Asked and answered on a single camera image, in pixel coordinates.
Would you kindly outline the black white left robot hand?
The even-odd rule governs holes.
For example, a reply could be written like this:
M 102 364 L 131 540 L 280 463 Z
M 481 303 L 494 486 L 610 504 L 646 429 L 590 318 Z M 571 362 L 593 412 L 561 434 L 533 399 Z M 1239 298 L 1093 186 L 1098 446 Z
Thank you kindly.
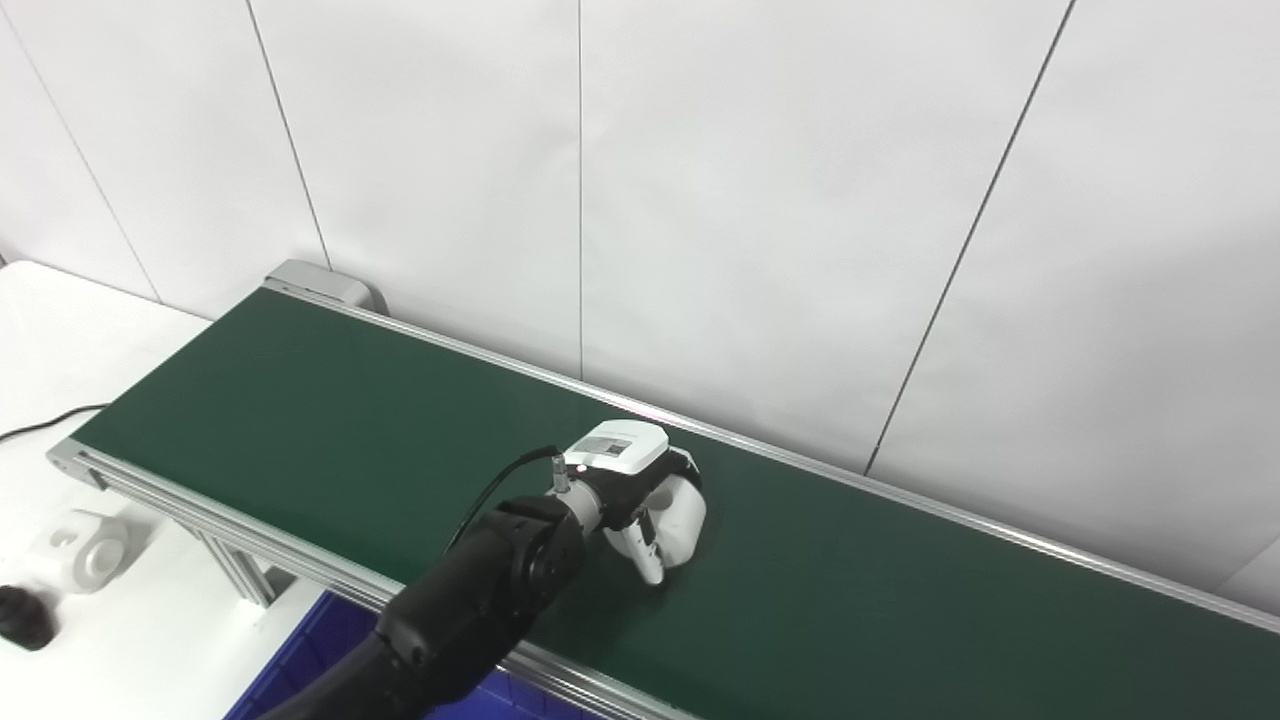
M 649 421 L 593 428 L 557 459 L 550 496 L 573 511 L 584 534 L 600 532 L 650 587 L 692 559 L 707 520 L 692 455 Z

